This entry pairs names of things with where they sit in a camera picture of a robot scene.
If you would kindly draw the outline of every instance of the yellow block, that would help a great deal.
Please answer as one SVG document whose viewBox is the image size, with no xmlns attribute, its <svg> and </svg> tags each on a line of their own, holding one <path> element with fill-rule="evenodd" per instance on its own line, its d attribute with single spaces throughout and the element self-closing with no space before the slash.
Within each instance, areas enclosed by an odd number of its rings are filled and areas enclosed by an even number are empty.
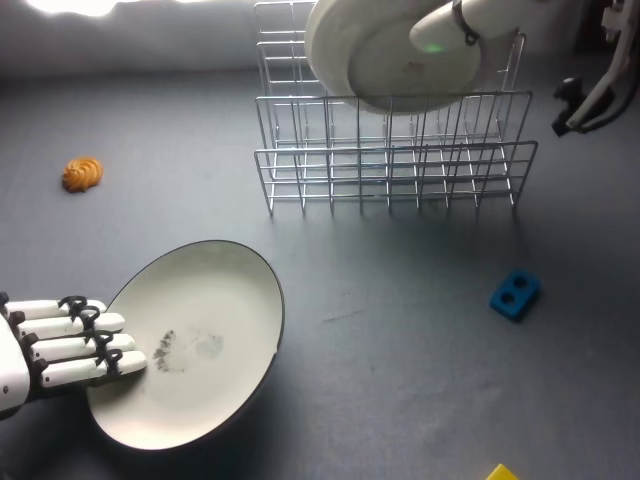
<svg viewBox="0 0 640 480">
<path fill-rule="evenodd" d="M 496 467 L 487 480 L 518 480 L 518 478 L 509 471 L 507 467 L 500 464 Z"/>
</svg>

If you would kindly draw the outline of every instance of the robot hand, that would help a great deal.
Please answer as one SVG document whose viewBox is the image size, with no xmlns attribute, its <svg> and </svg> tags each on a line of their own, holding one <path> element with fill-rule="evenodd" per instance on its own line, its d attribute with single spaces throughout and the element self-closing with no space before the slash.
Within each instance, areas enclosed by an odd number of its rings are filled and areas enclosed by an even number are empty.
<svg viewBox="0 0 640 480">
<path fill-rule="evenodd" d="M 0 292 L 0 418 L 24 403 L 142 371 L 124 318 L 85 297 L 10 302 Z"/>
</svg>

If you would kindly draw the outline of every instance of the dish rack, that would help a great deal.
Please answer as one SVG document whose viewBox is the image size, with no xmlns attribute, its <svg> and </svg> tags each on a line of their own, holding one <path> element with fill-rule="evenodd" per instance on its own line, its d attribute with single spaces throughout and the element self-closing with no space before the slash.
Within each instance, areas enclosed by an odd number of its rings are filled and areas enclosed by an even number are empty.
<svg viewBox="0 0 640 480">
<path fill-rule="evenodd" d="M 383 201 L 425 204 L 506 198 L 516 208 L 537 142 L 521 135 L 530 92 L 515 91 L 526 43 L 516 34 L 507 65 L 475 92 L 418 97 L 422 112 L 400 114 L 393 98 L 386 114 L 363 99 L 330 96 L 304 53 L 313 0 L 255 5 L 258 62 L 264 96 L 256 99 L 263 148 L 254 154 L 273 215 L 276 202 L 364 205 Z M 429 103 L 446 105 L 430 109 Z"/>
</svg>

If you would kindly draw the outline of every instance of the blue sponge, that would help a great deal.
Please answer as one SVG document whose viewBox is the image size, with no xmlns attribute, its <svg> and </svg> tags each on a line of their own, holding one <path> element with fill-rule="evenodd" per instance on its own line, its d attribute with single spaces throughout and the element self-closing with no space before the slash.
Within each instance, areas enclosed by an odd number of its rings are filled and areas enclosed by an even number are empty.
<svg viewBox="0 0 640 480">
<path fill-rule="evenodd" d="M 489 305 L 510 320 L 520 320 L 540 291 L 540 282 L 525 270 L 514 270 L 491 295 Z"/>
</svg>

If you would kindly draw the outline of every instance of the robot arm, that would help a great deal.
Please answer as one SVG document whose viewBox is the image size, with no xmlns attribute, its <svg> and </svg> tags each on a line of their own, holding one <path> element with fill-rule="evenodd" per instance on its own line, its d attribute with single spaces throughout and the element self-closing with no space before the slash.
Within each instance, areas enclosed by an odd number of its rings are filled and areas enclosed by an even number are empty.
<svg viewBox="0 0 640 480">
<path fill-rule="evenodd" d="M 0 417 L 25 402 L 114 381 L 146 367 L 124 318 L 102 302 L 10 302 L 0 292 Z"/>
<path fill-rule="evenodd" d="M 465 45 L 473 45 L 474 39 L 493 38 L 515 30 L 530 15 L 529 7 L 534 2 L 544 1 L 546 0 L 454 0 L 416 23 L 411 30 L 410 40 L 417 49 L 424 52 L 447 52 L 464 48 Z M 632 86 L 621 106 L 608 117 L 595 120 L 612 105 L 615 94 L 611 85 L 628 70 L 632 50 L 634 47 L 635 53 L 640 50 L 635 45 L 639 17 L 640 0 L 613 0 L 613 6 L 605 9 L 602 26 L 607 30 L 607 39 L 613 41 L 619 35 L 613 60 L 607 73 L 589 95 L 582 93 L 579 79 L 567 79 L 556 90 L 556 98 L 568 104 L 553 123 L 558 136 L 569 131 L 588 133 L 596 130 L 608 125 L 626 110 L 640 84 L 640 57 L 632 65 Z"/>
</svg>

